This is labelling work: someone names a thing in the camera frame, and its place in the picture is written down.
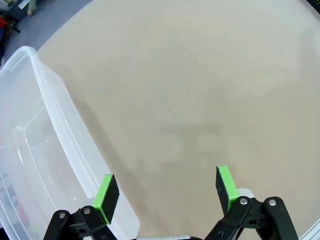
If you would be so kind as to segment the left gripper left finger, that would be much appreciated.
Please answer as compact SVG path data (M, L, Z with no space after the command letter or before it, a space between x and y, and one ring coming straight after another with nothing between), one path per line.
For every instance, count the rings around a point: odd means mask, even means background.
M92 205L70 213L57 210L51 217L44 235L45 240L115 240L109 225L120 196L114 174L104 176Z

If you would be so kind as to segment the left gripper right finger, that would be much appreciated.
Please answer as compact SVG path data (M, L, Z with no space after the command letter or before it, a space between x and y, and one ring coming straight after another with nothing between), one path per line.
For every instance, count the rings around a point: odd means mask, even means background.
M216 167L215 187L223 211L206 240L237 240L244 229L254 229L262 240L297 240L299 237L284 201L277 196L263 202L240 195L228 167Z

